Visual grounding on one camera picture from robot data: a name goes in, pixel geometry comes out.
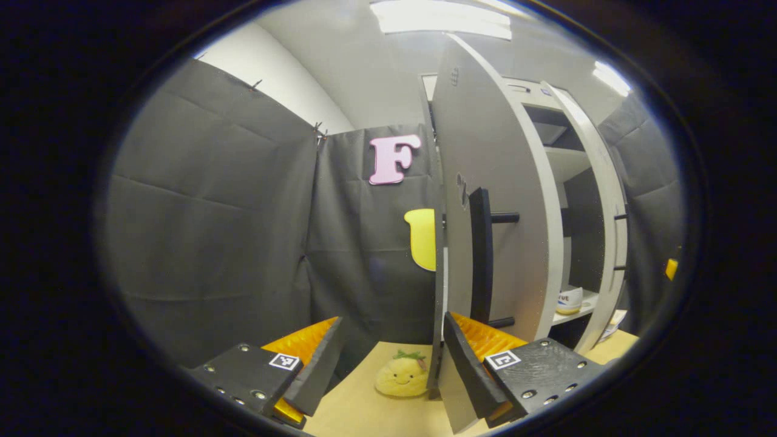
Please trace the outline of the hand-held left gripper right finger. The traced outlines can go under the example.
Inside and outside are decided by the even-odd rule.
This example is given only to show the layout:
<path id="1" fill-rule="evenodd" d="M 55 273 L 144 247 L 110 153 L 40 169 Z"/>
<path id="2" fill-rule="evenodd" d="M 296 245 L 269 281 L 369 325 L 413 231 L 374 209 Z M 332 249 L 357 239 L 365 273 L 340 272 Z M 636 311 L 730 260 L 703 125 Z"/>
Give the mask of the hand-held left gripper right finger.
<path id="1" fill-rule="evenodd" d="M 551 338 L 532 342 L 458 313 L 443 318 L 442 398 L 452 425 L 503 425 L 590 384 L 602 366 Z"/>

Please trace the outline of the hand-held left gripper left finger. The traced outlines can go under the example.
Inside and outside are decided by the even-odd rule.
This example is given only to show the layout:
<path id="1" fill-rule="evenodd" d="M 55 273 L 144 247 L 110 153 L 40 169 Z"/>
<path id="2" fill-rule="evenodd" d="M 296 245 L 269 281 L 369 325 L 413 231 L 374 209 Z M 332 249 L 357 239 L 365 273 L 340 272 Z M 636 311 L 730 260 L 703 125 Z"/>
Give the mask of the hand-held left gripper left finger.
<path id="1" fill-rule="evenodd" d="M 328 390 L 344 341 L 344 318 L 333 316 L 263 346 L 239 343 L 187 373 L 253 417 L 302 429 Z"/>

